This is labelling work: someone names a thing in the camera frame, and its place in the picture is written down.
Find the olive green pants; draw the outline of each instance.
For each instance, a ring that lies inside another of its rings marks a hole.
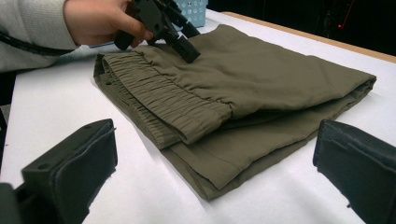
[[[98,55],[94,78],[197,193],[238,188],[359,102],[375,76],[283,49],[220,25],[190,42]]]

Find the table surface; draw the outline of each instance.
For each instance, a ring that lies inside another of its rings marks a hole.
[[[373,91],[337,120],[396,146],[396,63],[211,10],[199,30],[209,32],[219,23],[376,75]],[[362,223],[347,208],[347,199],[312,164],[316,139],[240,188],[210,202],[201,199],[97,88],[92,77],[95,55],[112,51],[117,49],[81,47],[52,67],[18,74],[1,182],[16,188],[23,181],[21,169],[70,133],[99,119],[113,119],[119,164],[84,223]]]

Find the finger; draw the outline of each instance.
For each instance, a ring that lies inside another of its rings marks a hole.
[[[122,0],[120,2],[120,8],[123,12],[125,12],[126,14],[133,16],[133,12],[134,12],[134,7],[132,5],[132,0]]]
[[[132,41],[131,47],[132,48],[136,48],[139,44],[141,44],[143,41],[139,38],[134,38],[134,40]]]
[[[152,34],[146,32],[147,29],[142,22],[128,16],[120,10],[120,13],[112,14],[111,22],[116,29],[122,30],[140,39],[151,39]]]

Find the sleeve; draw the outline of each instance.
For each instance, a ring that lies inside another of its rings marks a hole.
[[[0,32],[52,49],[76,49],[64,21],[65,0],[2,0]],[[0,42],[0,73],[46,67],[59,58],[16,49]]]

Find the black clamp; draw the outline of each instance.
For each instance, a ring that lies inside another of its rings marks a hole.
[[[0,223],[76,224],[118,163],[112,119],[76,130],[21,170],[15,190],[0,183]]]
[[[199,35],[199,31],[183,16],[173,0],[134,0],[134,18],[142,21],[154,37],[148,41],[153,46],[163,39],[186,63],[192,63],[201,53],[187,38]],[[179,36],[174,25],[181,29]],[[119,49],[127,49],[134,37],[120,32],[114,43]]]

